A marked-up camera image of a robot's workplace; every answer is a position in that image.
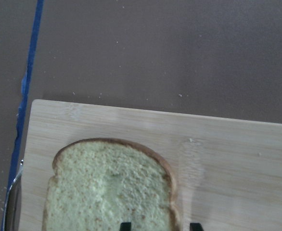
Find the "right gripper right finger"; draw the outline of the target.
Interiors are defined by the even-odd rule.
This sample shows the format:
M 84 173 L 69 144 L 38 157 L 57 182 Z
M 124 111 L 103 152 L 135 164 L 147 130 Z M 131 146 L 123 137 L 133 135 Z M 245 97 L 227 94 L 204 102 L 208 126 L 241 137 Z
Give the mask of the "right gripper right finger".
M 204 231 L 200 223 L 190 223 L 190 231 Z

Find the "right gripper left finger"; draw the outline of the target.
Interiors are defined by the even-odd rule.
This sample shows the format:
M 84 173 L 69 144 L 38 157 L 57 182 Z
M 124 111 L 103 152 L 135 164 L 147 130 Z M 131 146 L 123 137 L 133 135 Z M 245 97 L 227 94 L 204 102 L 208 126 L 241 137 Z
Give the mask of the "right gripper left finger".
M 120 224 L 120 231 L 131 231 L 131 222 L 122 222 Z

